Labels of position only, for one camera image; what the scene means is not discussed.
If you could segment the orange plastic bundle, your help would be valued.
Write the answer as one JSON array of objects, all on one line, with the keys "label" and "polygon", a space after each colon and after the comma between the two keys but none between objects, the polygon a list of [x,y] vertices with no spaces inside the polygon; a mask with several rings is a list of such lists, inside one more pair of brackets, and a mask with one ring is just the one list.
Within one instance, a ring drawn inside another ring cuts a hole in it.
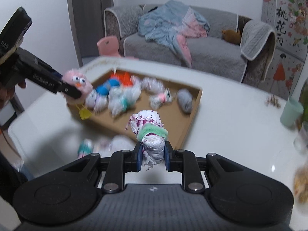
[{"label": "orange plastic bundle", "polygon": [[120,82],[120,84],[125,87],[130,87],[133,85],[133,82],[131,81],[131,75],[128,72],[114,73],[111,74],[110,78],[117,79]]}]

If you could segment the pink plastic chair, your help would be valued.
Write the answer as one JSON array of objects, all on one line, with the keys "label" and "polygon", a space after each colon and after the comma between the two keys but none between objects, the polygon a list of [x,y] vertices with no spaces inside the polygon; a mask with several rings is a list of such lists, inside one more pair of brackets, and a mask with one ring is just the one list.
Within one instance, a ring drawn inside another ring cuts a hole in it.
[{"label": "pink plastic chair", "polygon": [[127,59],[137,59],[133,56],[122,56],[120,55],[119,41],[115,35],[110,35],[103,37],[97,42],[97,48],[99,56],[111,56],[116,58],[127,58]]}]

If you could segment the brown plush toy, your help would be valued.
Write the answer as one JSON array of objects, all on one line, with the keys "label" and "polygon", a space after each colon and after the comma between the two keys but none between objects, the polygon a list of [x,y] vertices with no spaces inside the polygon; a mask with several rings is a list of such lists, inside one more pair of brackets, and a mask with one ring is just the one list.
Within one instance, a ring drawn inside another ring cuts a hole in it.
[{"label": "brown plush toy", "polygon": [[228,42],[235,45],[240,45],[241,43],[241,33],[240,30],[222,30],[222,38]]}]

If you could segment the pale green cup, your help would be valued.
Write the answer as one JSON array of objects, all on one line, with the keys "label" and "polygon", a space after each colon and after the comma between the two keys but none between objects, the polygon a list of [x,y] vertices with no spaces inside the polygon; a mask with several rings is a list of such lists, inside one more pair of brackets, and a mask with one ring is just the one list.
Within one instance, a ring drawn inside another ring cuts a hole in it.
[{"label": "pale green cup", "polygon": [[289,97],[280,116],[280,123],[285,127],[292,127],[296,120],[303,114],[303,105],[292,97]]}]

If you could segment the blue pink blanket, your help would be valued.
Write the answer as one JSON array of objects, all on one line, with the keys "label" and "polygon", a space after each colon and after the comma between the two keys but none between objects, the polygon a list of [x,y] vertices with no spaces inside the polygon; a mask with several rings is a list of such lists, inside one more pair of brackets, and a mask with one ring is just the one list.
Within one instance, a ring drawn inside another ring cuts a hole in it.
[{"label": "blue pink blanket", "polygon": [[190,6],[170,0],[142,15],[138,34],[148,42],[168,47],[170,51],[192,68],[188,38],[205,38],[210,30],[208,20]]}]

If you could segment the clear bag purple bundle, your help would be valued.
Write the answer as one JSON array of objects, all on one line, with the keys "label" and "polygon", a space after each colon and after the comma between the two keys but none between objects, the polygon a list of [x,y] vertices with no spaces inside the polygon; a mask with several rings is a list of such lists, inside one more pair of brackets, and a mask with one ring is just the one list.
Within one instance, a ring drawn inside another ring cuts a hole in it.
[{"label": "clear bag purple bundle", "polygon": [[108,106],[108,99],[106,96],[92,90],[85,100],[85,106],[94,113],[99,113],[105,110]]}]

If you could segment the white purple bundle green band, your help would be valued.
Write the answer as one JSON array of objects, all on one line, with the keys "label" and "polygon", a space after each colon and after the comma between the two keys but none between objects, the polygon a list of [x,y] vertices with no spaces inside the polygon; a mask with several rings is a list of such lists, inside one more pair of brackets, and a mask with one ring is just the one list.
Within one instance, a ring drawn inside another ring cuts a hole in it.
[{"label": "white purple bundle green band", "polygon": [[129,127],[142,145],[142,165],[149,170],[160,164],[164,159],[164,147],[169,133],[164,128],[159,113],[154,110],[141,110],[132,114],[125,129]]}]

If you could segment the decorated white cabinet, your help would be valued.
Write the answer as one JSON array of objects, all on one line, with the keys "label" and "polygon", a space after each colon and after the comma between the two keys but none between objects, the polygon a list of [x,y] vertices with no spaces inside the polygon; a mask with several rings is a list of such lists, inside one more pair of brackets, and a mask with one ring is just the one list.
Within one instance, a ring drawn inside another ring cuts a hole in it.
[{"label": "decorated white cabinet", "polygon": [[307,58],[307,0],[263,0],[261,20],[274,28],[276,47],[259,88],[287,99]]}]

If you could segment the white bundle pink band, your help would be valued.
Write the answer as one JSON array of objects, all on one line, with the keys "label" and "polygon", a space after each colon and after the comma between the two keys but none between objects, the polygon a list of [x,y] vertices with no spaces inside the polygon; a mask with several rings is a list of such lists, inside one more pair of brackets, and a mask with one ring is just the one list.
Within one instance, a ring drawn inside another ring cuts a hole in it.
[{"label": "white bundle pink band", "polygon": [[151,95],[149,97],[150,107],[154,110],[158,110],[162,105],[169,104],[173,101],[173,96],[170,89],[165,89],[163,93]]}]

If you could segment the grey quilted sofa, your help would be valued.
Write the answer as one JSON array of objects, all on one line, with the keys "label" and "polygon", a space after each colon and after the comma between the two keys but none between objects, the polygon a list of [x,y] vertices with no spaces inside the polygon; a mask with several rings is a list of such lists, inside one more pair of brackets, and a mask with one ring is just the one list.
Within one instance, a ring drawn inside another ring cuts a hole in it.
[{"label": "grey quilted sofa", "polygon": [[[139,18],[161,5],[126,5],[104,10],[106,35],[115,35],[124,56],[187,67],[168,47],[148,42],[138,34]],[[275,50],[275,31],[262,21],[222,10],[194,7],[210,24],[205,38],[188,38],[192,68],[257,87],[266,74]],[[240,30],[241,43],[222,38],[222,30]]]}]

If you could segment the pink fluffy chick toy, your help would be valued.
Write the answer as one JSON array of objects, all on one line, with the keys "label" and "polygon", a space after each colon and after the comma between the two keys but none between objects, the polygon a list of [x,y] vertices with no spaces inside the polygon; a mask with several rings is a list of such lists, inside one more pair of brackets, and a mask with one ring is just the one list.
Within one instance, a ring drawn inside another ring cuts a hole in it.
[{"label": "pink fluffy chick toy", "polygon": [[86,98],[93,91],[91,82],[77,69],[67,71],[63,75],[62,80],[81,92],[81,96],[78,99],[74,99],[65,94],[64,98],[66,99],[66,103],[78,109],[81,120],[90,118],[92,113],[87,109]]}]

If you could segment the blue sock roll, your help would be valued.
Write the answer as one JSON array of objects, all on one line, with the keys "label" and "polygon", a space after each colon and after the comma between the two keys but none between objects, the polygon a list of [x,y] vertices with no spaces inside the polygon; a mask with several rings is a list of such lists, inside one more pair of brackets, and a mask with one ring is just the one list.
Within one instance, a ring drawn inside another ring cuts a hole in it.
[{"label": "blue sock roll", "polygon": [[96,92],[101,96],[108,96],[112,87],[120,86],[120,82],[117,78],[110,78],[104,84],[96,87]]}]

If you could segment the white bundle teal band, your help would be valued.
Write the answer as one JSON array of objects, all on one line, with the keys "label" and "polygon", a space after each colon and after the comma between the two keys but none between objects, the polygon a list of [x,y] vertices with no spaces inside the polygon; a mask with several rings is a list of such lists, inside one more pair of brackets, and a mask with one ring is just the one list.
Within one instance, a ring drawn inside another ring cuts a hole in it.
[{"label": "white bundle teal band", "polygon": [[118,117],[133,107],[141,95],[141,87],[113,87],[109,92],[108,109],[112,117]]}]

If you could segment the grey sock roll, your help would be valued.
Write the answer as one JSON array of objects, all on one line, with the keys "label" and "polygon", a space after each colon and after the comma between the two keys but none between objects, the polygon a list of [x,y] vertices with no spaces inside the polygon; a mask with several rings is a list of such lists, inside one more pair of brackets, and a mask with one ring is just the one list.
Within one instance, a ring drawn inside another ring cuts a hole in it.
[{"label": "grey sock roll", "polygon": [[181,110],[190,114],[193,108],[193,96],[187,89],[180,89],[177,93],[177,102]]}]

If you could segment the shallow cardboard box tray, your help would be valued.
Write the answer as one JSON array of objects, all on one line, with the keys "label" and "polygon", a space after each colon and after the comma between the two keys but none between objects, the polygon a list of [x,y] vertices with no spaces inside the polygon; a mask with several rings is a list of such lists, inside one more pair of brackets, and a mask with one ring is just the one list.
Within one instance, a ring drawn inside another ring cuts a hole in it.
[{"label": "shallow cardboard box tray", "polygon": [[82,79],[82,98],[67,104],[75,118],[138,141],[148,132],[162,134],[175,150],[182,148],[202,96],[200,88],[121,69],[94,82],[78,71],[71,77]]}]

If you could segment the clear bag white bundle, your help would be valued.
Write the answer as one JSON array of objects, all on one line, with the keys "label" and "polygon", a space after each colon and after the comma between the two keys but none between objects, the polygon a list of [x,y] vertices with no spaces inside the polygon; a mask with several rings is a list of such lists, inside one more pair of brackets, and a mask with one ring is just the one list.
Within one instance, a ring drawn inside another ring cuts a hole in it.
[{"label": "clear bag white bundle", "polygon": [[152,77],[145,77],[141,81],[141,88],[152,94],[159,94],[165,91],[165,86],[162,81]]}]

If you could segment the large white knit sock roll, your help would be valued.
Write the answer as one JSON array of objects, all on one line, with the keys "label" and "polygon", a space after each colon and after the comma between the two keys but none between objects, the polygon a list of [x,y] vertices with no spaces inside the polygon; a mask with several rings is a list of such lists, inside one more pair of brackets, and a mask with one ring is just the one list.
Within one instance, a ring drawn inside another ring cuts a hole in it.
[{"label": "large white knit sock roll", "polygon": [[133,150],[136,143],[124,135],[116,135],[113,138],[102,137],[97,141],[84,139],[78,149],[78,158],[91,153],[99,153],[101,157],[110,157],[114,152],[121,150]]}]

